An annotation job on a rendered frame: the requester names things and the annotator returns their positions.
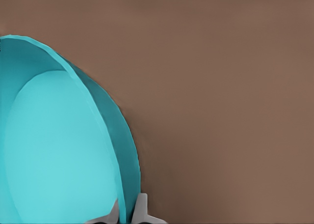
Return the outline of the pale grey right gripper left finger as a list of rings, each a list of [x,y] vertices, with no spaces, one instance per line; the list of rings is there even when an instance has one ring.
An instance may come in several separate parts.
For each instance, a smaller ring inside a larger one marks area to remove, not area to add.
[[[117,224],[119,221],[119,204],[118,200],[109,212],[109,214],[86,221],[84,224]]]

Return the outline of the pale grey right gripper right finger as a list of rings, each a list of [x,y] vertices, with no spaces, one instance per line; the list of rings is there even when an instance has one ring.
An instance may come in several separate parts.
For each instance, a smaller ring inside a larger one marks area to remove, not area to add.
[[[131,220],[132,224],[168,224],[165,220],[148,214],[148,195],[139,193]]]

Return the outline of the turquoise plate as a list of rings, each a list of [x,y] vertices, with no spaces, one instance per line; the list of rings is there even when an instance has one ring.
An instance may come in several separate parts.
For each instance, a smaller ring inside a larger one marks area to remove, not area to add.
[[[140,193],[119,107],[82,70],[32,38],[0,38],[0,224],[84,224]]]

